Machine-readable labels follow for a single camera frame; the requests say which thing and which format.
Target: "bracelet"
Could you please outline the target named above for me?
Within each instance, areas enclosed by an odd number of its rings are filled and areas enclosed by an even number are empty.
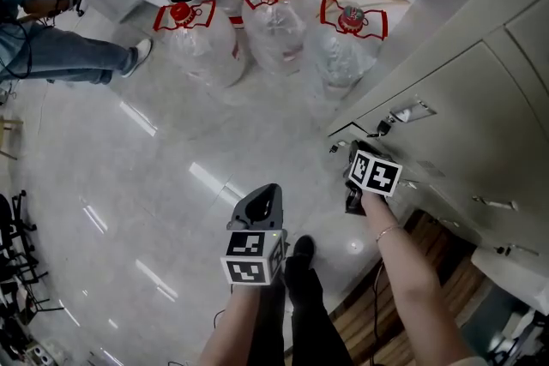
[[[379,235],[377,235],[377,238],[376,238],[376,243],[379,241],[379,239],[385,235],[386,233],[389,233],[391,231],[393,231],[394,229],[401,229],[401,226],[400,225],[390,225],[387,229],[383,229]]]

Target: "black cable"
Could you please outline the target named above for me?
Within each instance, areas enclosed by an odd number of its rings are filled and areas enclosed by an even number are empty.
[[[377,270],[376,280],[374,281],[374,285],[371,287],[374,291],[374,336],[376,337],[376,341],[374,342],[374,346],[371,350],[370,355],[370,366],[374,366],[374,356],[376,355],[377,346],[379,345],[379,335],[377,334],[377,283],[379,282],[379,276],[381,275],[381,272],[383,271],[383,263],[381,263],[381,266],[379,266],[379,270]]]
[[[25,35],[25,43],[27,43],[27,46],[28,46],[27,73],[24,74],[24,75],[19,76],[18,74],[12,72],[10,69],[8,69],[8,66],[6,66],[6,64],[4,63],[2,58],[0,58],[0,64],[2,64],[2,67],[4,69],[6,69],[6,71],[10,75],[14,76],[18,80],[24,80],[25,78],[27,78],[31,74],[31,70],[33,69],[33,48],[31,46],[30,39],[28,37],[27,30],[25,29],[25,27],[16,19],[13,21],[13,24],[20,27],[23,30],[23,34]]]
[[[217,316],[220,315],[221,313],[224,313],[224,312],[225,312],[225,310],[222,309],[221,311],[218,311],[217,313],[215,313],[215,316],[214,316],[214,329],[215,329],[215,327],[216,327],[215,322],[216,322]]]
[[[515,349],[515,346],[518,343],[519,339],[520,339],[520,337],[517,337],[515,339],[515,341],[513,342],[513,345],[511,345],[511,347],[506,352],[494,352],[494,357],[492,358],[492,363],[493,364],[504,364],[507,360],[509,360],[509,357],[511,356],[512,351]],[[502,355],[502,357],[503,357],[500,361],[496,360],[496,358],[495,358],[498,355]]]
[[[25,29],[25,27],[11,14],[11,12],[9,11],[8,7],[4,4],[3,0],[0,0],[0,31],[2,31],[3,33],[7,34],[8,36],[12,37],[13,39],[22,39],[21,37],[16,37],[14,36],[13,34],[11,33],[8,33],[6,32],[5,29],[2,29],[1,28],[1,25],[2,23],[8,23],[8,24],[12,24],[12,25],[16,25],[18,26],[22,31],[23,31],[23,35],[24,35],[24,40],[25,40],[25,43],[27,43],[27,46],[28,46],[28,59],[27,59],[27,73],[25,75],[17,75],[15,74],[14,72],[11,71],[11,69],[8,69],[8,66],[6,65],[6,63],[2,60],[2,58],[0,58],[0,65],[2,65],[2,67],[4,69],[6,69],[6,71],[14,76],[15,78],[17,78],[18,80],[24,80],[25,78],[27,78],[30,73],[31,73],[31,70],[33,68],[33,48],[31,47],[31,43],[30,43],[30,39],[27,35],[27,30]]]

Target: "cable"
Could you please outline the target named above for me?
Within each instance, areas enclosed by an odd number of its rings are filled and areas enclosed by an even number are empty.
[[[215,329],[215,327],[216,327],[215,321],[216,321],[216,319],[217,319],[217,316],[220,315],[221,313],[224,313],[224,312],[225,312],[225,310],[222,309],[221,311],[218,311],[217,313],[215,313],[215,316],[214,316],[214,329]]]
[[[515,349],[515,346],[518,343],[519,339],[520,339],[520,337],[517,337],[515,339],[515,341],[513,342],[513,345],[511,345],[511,347],[506,352],[494,352],[494,358],[492,358],[492,363],[493,364],[504,364],[507,360],[509,360],[509,357],[511,356],[511,353]],[[500,354],[502,355],[503,358],[500,361],[498,361],[498,360],[496,360],[495,357],[497,357]]]
[[[382,262],[381,266],[379,266],[379,270],[377,270],[374,285],[371,287],[374,291],[374,336],[376,337],[376,341],[374,342],[374,347],[372,348],[370,355],[370,366],[374,366],[374,356],[376,355],[377,345],[379,344],[379,335],[377,334],[377,283],[379,282],[379,276],[381,275],[383,268],[384,264]]]
[[[20,27],[23,31],[23,35],[25,36],[25,43],[27,43],[27,46],[28,46],[27,73],[24,74],[24,75],[19,76],[18,74],[12,72],[11,69],[8,69],[8,66],[4,63],[2,58],[0,58],[0,64],[2,65],[2,67],[4,69],[6,69],[6,71],[10,75],[14,76],[18,80],[24,80],[25,78],[27,78],[31,74],[31,70],[33,69],[33,48],[31,46],[30,39],[28,37],[27,30],[25,29],[25,27],[18,20],[13,20],[12,24]],[[5,34],[10,35],[9,33],[6,33],[6,31],[1,29],[1,28],[0,28],[0,31],[2,31]],[[14,35],[12,35],[12,37],[15,38],[15,39],[21,39],[19,37],[14,36]]]

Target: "cabinet door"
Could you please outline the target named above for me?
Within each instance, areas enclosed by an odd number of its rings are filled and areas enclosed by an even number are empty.
[[[505,27],[549,89],[549,0],[539,0]]]
[[[358,123],[374,132],[391,109],[417,99],[436,114],[394,123],[379,142],[498,241],[543,249],[549,142],[505,67],[478,43]]]

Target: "red bottle cap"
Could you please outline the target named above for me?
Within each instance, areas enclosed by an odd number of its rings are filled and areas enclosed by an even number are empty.
[[[193,18],[193,11],[185,2],[179,2],[172,6],[170,15],[175,21],[189,21]]]
[[[339,16],[338,23],[347,31],[358,31],[363,26],[364,12],[354,6],[346,6]]]

